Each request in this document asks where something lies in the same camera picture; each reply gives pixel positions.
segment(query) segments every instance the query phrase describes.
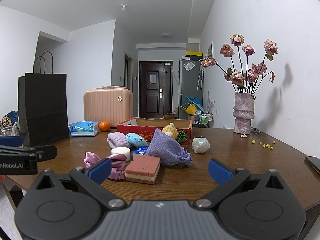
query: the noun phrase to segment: white logo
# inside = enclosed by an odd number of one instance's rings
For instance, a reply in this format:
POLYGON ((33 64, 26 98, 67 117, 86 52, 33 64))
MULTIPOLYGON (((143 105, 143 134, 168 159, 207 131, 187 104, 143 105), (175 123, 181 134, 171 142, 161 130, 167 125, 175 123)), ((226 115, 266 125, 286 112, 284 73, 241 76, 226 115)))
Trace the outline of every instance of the white logo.
POLYGON ((164 206, 164 204, 162 202, 159 202, 159 203, 156 204, 157 208, 162 208, 163 206, 164 206))
POLYGON ((0 168, 7 168, 7 169, 21 169, 23 168, 23 163, 0 163, 0 168))

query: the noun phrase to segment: pink satin scrunchie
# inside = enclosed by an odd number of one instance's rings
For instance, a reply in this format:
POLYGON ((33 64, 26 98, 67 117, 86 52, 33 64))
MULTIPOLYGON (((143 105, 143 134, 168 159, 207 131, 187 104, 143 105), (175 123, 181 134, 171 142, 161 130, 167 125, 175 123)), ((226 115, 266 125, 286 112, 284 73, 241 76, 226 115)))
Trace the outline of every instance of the pink satin scrunchie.
MULTIPOLYGON (((125 163, 127 160, 127 157, 124 154, 112 154, 107 157, 108 159, 111 160, 111 173, 109 175, 109 179, 125 179, 125 163)), ((91 167, 92 165, 96 164, 99 162, 101 159, 98 155, 95 153, 91 152, 85 152, 84 154, 84 160, 83 164, 84 167, 87 169, 91 167)))

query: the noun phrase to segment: ceramic vase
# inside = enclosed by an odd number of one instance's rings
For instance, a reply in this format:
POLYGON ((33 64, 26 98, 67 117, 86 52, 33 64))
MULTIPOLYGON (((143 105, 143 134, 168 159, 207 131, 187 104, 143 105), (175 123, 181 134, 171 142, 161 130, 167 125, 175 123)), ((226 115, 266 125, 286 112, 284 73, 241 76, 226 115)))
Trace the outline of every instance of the ceramic vase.
POLYGON ((254 95, 236 92, 233 116, 236 118, 233 131, 250 134, 251 119, 254 118, 254 95))

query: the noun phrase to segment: black paper bag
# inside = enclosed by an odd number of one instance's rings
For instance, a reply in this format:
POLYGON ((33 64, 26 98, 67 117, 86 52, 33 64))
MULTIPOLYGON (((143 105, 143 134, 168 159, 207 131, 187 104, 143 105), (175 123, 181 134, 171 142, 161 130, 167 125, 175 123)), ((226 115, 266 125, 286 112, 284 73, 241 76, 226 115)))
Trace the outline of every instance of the black paper bag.
POLYGON ((67 75, 26 73, 19 77, 18 110, 25 146, 69 136, 67 75))

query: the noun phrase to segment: white round sponge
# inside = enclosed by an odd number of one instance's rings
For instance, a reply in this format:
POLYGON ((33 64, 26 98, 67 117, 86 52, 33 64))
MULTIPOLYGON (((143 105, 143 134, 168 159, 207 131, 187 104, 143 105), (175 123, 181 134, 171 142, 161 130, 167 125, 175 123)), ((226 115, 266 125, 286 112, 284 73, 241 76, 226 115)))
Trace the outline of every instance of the white round sponge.
POLYGON ((117 147, 111 150, 111 154, 124 154, 127 157, 127 162, 130 160, 130 149, 127 147, 117 147))

